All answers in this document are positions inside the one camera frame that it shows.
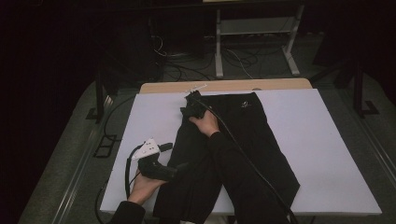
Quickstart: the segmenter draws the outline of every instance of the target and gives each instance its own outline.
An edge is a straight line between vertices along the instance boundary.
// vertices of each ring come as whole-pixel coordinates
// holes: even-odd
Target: cable
[[[194,68],[194,69],[190,69],[190,68],[184,67],[184,66],[182,66],[182,65],[175,64],[175,63],[187,63],[187,62],[192,62],[192,61],[171,62],[170,64],[173,64],[173,65],[176,65],[176,66],[180,66],[180,67],[183,67],[183,68],[186,68],[186,69],[189,69],[189,70],[204,70],[204,69],[208,68],[208,67],[213,63],[213,59],[214,59],[214,58],[215,58],[215,55],[212,55],[212,57],[210,57],[209,63],[207,63],[204,67]]]
[[[231,130],[228,128],[227,124],[224,122],[224,120],[208,105],[204,104],[200,100],[194,99],[193,97],[191,98],[198,104],[202,105],[205,109],[209,110],[224,126],[228,134],[231,136],[233,139],[233,142],[236,144],[238,150],[241,152],[241,154],[244,156],[244,158],[247,160],[249,165],[253,168],[255,173],[262,179],[262,181],[267,185],[267,187],[275,194],[276,198],[279,200],[281,206],[283,206],[283,209],[285,212],[290,216],[290,221],[291,223],[298,224],[297,218],[295,217],[294,213],[291,211],[291,209],[286,205],[286,203],[283,201],[283,199],[280,197],[279,193],[276,191],[274,186],[262,175],[262,173],[257,169],[257,167],[253,164],[253,162],[248,158],[248,155],[244,152],[244,150],[240,147],[238,142],[236,141],[236,138],[233,136]]]
[[[190,53],[178,53],[168,55],[167,59],[172,61],[172,63],[189,63],[199,60],[200,57]]]
[[[105,138],[107,138],[107,139],[110,140],[110,141],[114,141],[114,142],[120,142],[120,141],[122,140],[122,139],[113,139],[113,138],[111,138],[111,137],[107,134],[107,130],[106,130],[106,129],[107,129],[107,124],[108,124],[108,121],[110,120],[111,115],[114,113],[114,111],[116,111],[120,106],[122,106],[123,104],[125,104],[126,102],[128,102],[128,101],[130,101],[130,100],[132,100],[132,99],[134,99],[134,98],[135,98],[135,96],[131,96],[130,98],[124,100],[123,102],[121,102],[119,105],[117,105],[117,106],[110,112],[110,114],[108,115],[108,117],[107,117],[107,119],[106,119],[105,127],[104,127],[104,129],[103,129]]]
[[[244,70],[244,72],[251,78],[253,79],[253,77],[247,72],[247,70],[245,69],[245,66],[242,64],[241,59],[238,57],[238,55],[236,55],[232,50],[227,49],[228,51],[230,51],[233,55],[235,55],[235,57],[239,60],[239,62],[241,63],[242,69]]]
[[[311,221],[309,222],[309,224],[314,224],[316,218],[317,218],[316,216],[312,217],[312,219],[311,219]]]
[[[175,67],[178,70],[178,77],[173,77],[172,75],[170,75],[168,72],[165,71],[165,74],[168,75],[169,77],[173,78],[175,80],[175,82],[179,82],[180,80],[184,80],[184,78],[182,78],[183,74],[185,75],[186,73],[181,71],[180,68]]]
[[[96,219],[98,219],[100,224],[105,224],[105,222],[99,217],[98,201],[99,201],[100,194],[102,193],[103,189],[105,188],[105,186],[108,183],[108,180],[105,181],[105,184],[99,189],[98,193],[96,194],[96,198],[95,198],[95,205],[94,205],[95,216],[96,216]]]
[[[240,58],[240,57],[236,57],[236,59],[235,59],[235,55],[234,55],[234,54],[231,54],[231,52],[228,51],[227,49],[221,51],[221,56],[222,56],[222,58],[223,58],[227,63],[229,63],[230,65],[232,65],[232,66],[234,66],[234,67],[238,67],[238,68],[241,68],[241,67],[242,67],[242,66],[241,66],[241,63],[244,64],[244,67],[245,67],[245,68],[249,68],[251,65],[253,65],[254,63],[256,63],[256,62],[258,61],[258,59],[257,59],[256,56],[255,56],[256,62],[251,62],[251,61],[247,60],[246,58]]]
[[[195,70],[195,69],[188,68],[188,67],[185,67],[185,66],[182,66],[182,65],[178,65],[178,64],[175,64],[175,63],[169,63],[169,64],[171,64],[171,65],[174,66],[174,67],[183,68],[183,69],[190,70],[190,71],[192,71],[192,72],[198,73],[199,75],[203,76],[203,77],[206,78],[207,80],[209,80],[209,81],[211,80],[211,79],[209,78],[210,75],[205,75],[204,73],[199,72],[199,71],[197,71],[197,70]]]
[[[126,166],[125,166],[125,175],[124,175],[124,179],[125,179],[125,194],[126,194],[126,198],[129,198],[129,195],[131,193],[131,183],[132,181],[134,181],[134,179],[140,174],[140,172],[134,176],[134,179],[132,179],[131,182],[129,182],[129,173],[130,173],[130,169],[131,169],[131,161],[132,161],[132,156],[134,155],[134,153],[141,148],[143,145],[137,146],[136,148],[134,148],[134,150],[132,150],[131,154],[129,155],[128,159],[126,160]]]
[[[160,36],[158,36],[158,35],[152,35],[151,37],[158,38],[158,39],[161,40],[161,45],[158,47],[158,49],[154,49],[154,51],[155,51],[157,54],[159,54],[159,55],[161,55],[161,56],[163,56],[163,57],[166,57],[166,56],[168,55],[168,54],[166,53],[166,51],[164,51],[163,53],[160,52],[160,50],[163,48],[163,39],[162,39]]]

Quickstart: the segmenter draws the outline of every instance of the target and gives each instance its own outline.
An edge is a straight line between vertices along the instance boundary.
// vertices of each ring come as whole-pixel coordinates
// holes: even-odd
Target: white table
[[[202,91],[201,94],[238,92],[251,91]],[[266,90],[256,93],[279,147],[301,184],[291,207],[296,215],[381,214],[317,90]],[[125,162],[133,148],[150,137],[154,137],[158,144],[175,142],[182,117],[179,108],[185,106],[186,95],[178,92],[136,96],[102,201],[102,211],[114,212],[119,203],[126,199]],[[171,152],[161,154],[162,164],[167,163]],[[131,175],[136,167],[137,162],[132,162]],[[153,210],[155,198],[156,193],[144,204],[147,211]],[[233,213],[225,189],[221,190],[212,213]]]

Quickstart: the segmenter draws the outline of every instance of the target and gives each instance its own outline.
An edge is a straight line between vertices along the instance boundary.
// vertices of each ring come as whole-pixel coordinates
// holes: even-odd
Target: human hand
[[[134,180],[134,187],[132,188],[131,195],[128,197],[128,201],[142,205],[147,199],[151,197],[155,189],[164,183],[166,183],[166,181],[150,179],[139,174]]]
[[[201,133],[208,137],[213,133],[219,132],[218,120],[209,110],[206,110],[202,119],[190,117],[189,120],[198,127]]]

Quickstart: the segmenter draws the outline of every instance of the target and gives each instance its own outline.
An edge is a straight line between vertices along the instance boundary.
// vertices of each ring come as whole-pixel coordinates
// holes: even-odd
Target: logo
[[[245,101],[245,102],[242,103],[242,105],[241,105],[242,108],[246,108],[246,107],[248,107],[248,106],[251,106],[251,105],[248,103],[248,101]]]

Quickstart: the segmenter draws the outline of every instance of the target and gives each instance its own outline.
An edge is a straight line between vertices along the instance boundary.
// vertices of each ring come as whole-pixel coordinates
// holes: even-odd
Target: black pants
[[[291,206],[300,185],[279,149],[256,93],[204,97],[222,117],[237,144]],[[220,122],[219,127],[231,140]],[[161,217],[162,223],[204,223],[212,212],[221,182],[206,141],[207,137],[183,118],[168,166],[187,163],[188,167],[160,188],[153,215]]]

